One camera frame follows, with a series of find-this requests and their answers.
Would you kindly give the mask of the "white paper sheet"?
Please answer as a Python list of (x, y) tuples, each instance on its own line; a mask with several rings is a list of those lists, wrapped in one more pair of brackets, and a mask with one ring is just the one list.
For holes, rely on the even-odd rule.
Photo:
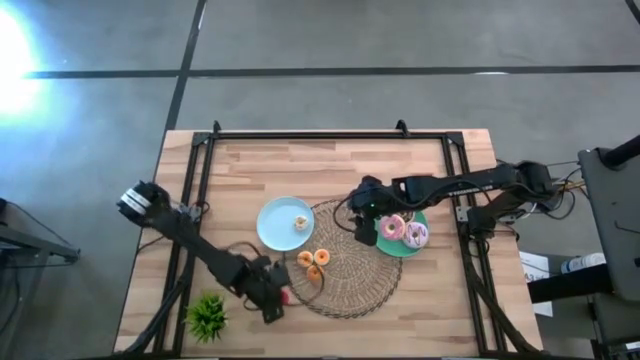
[[(547, 257), (528, 252), (519, 252), (521, 264), (527, 283), (549, 278), (553, 272), (549, 268)], [(551, 301), (534, 303), (534, 313), (551, 318), (553, 316), (553, 306)]]

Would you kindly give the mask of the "black aluminium table frame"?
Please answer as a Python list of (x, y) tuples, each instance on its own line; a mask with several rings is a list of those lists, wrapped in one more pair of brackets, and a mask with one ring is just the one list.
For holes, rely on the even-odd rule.
[[(484, 129), (222, 130), (200, 147), (193, 137), (187, 130), (167, 133), (154, 178), (173, 198), (195, 199), (205, 190), (210, 210), (202, 234), (216, 246), (258, 246), (258, 213), (279, 196), (316, 204), (348, 194), (365, 175), (386, 181), (495, 165)], [(478, 332), (494, 349), (489, 315), (471, 312), (454, 208), (449, 201), (427, 211), (429, 247), (404, 261), (398, 289), (369, 315), (332, 319), (301, 306), (268, 325), (227, 295), (230, 322), (217, 341), (197, 342), (171, 313), (163, 343), (149, 351), (205, 358), (461, 358), (478, 354)]]

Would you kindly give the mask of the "light blue round plate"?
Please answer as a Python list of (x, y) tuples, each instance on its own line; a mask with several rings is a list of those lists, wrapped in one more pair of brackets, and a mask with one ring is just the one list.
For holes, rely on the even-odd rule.
[[(306, 216), (308, 227), (297, 231), (297, 216)], [(286, 252), (301, 247), (312, 235), (315, 225), (311, 207), (300, 198), (284, 196), (271, 200), (259, 212), (256, 231), (260, 241), (269, 249)]]

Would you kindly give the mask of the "round woven wicker mat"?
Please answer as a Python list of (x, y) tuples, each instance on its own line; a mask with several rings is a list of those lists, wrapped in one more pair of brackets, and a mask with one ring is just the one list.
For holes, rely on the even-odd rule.
[[(398, 287), (402, 260), (356, 241), (351, 232), (354, 214), (338, 200), (317, 203), (311, 209), (315, 219), (311, 237), (282, 254), (291, 293), (299, 304), (330, 318), (354, 319), (378, 310)], [(315, 285), (306, 277), (307, 268), (296, 263), (296, 256), (318, 249), (328, 250), (330, 261), (321, 266), (324, 278)]]

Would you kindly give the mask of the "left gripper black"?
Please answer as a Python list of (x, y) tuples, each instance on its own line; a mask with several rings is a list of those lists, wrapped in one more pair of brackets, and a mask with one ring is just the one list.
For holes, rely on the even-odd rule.
[(235, 284), (238, 296), (246, 296), (255, 305), (262, 305), (265, 324), (271, 324), (284, 316), (283, 288), (290, 282), (287, 268), (279, 261), (272, 262), (260, 255), (253, 260), (242, 259), (243, 270)]

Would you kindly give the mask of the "teal green round plate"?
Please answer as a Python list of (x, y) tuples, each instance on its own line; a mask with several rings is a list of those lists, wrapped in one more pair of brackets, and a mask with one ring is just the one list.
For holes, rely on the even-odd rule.
[(427, 217), (423, 212), (417, 212), (414, 214), (413, 223), (421, 224), (422, 228), (425, 230), (424, 236), (418, 236), (418, 239), (421, 240), (420, 246), (411, 247), (407, 246), (403, 240), (386, 239), (383, 236), (383, 232), (379, 230), (376, 243), (377, 248), (384, 254), (392, 257), (406, 258), (418, 254), (420, 251), (425, 249), (429, 243), (429, 224)]

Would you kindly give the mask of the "large pink iced donut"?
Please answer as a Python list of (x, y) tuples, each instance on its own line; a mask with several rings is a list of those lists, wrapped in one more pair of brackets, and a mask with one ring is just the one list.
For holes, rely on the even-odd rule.
[(397, 214), (383, 216), (379, 220), (379, 230), (382, 237), (389, 241), (399, 241), (404, 237), (406, 222)]

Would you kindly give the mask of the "gray metal cabinet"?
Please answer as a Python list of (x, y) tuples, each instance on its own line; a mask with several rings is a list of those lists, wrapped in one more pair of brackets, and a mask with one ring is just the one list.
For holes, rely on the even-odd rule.
[(614, 292), (640, 302), (640, 134), (578, 159)]

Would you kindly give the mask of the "large purple iced donut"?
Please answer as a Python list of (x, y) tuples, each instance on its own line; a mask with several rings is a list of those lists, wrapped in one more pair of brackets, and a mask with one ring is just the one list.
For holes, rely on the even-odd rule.
[(402, 241), (405, 246), (411, 249), (424, 248), (429, 241), (428, 227), (420, 222), (407, 223)]

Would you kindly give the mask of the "white plastic bottle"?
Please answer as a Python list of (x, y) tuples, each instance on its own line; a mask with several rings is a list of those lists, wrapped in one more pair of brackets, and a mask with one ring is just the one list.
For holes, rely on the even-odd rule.
[(591, 253), (588, 255), (577, 256), (565, 260), (561, 266), (560, 270), (562, 274), (567, 274), (579, 270), (583, 270), (589, 267), (594, 267), (598, 265), (602, 265), (606, 263), (606, 258), (603, 253)]

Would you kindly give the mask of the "small green artificial plant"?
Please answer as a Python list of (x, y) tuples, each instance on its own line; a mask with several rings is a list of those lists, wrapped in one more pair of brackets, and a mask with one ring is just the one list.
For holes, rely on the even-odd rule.
[(228, 327), (225, 300), (214, 293), (205, 293), (186, 308), (184, 324), (197, 343), (213, 343)]

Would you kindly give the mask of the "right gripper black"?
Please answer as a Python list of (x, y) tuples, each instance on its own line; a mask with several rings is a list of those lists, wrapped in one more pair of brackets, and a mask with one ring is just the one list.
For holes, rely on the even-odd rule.
[(367, 246), (375, 246), (378, 233), (373, 218), (396, 212), (393, 188), (385, 186), (378, 178), (366, 175), (349, 196), (348, 208), (358, 214), (353, 218), (356, 225), (355, 240)]

